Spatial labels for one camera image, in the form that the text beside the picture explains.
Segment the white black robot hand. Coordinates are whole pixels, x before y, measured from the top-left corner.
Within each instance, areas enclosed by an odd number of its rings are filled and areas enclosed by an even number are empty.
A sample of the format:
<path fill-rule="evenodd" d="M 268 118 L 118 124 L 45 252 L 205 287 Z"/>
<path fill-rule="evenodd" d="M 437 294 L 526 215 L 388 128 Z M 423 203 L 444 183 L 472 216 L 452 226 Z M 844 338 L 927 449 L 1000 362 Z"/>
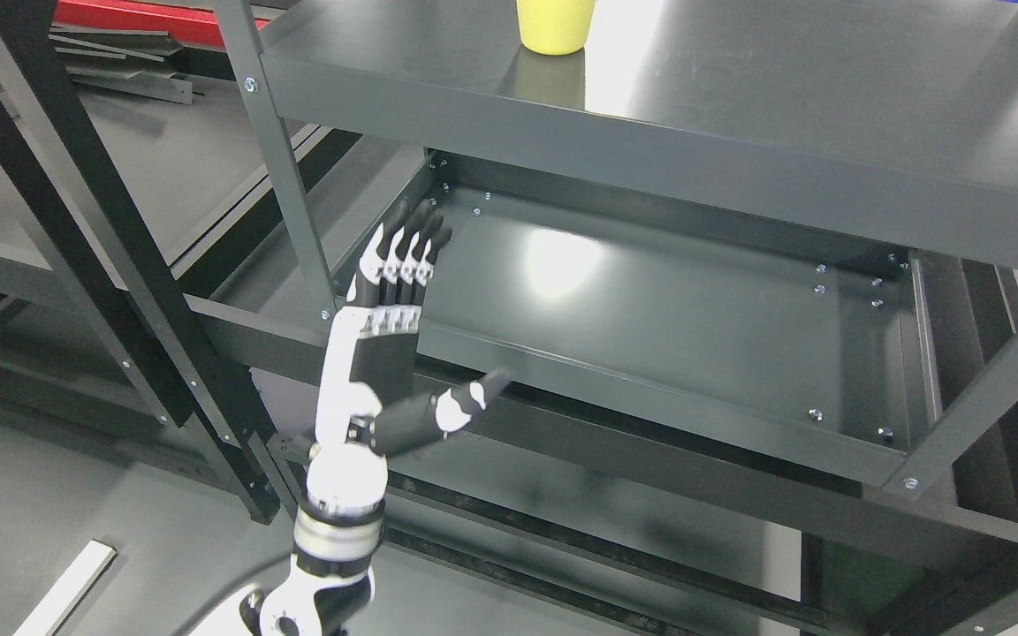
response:
<path fill-rule="evenodd" d="M 315 444 L 300 508 L 350 525 L 378 514 L 391 458 L 439 443 L 480 419 L 509 385 L 502 369 L 441 390 L 414 390 L 429 282 L 452 229 L 435 203 L 388 214 L 356 262 L 329 330 Z"/>

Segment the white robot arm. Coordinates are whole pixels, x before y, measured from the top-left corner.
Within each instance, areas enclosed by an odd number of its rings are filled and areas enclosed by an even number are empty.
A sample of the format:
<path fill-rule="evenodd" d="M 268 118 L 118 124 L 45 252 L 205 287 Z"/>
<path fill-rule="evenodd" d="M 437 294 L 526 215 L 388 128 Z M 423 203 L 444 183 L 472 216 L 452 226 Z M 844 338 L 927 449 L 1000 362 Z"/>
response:
<path fill-rule="evenodd" d="M 375 584 L 372 556 L 383 542 L 382 504 L 352 516 L 332 516 L 303 504 L 283 583 L 270 591 L 243 585 L 207 612 L 194 635 L 344 635 L 367 608 Z"/>

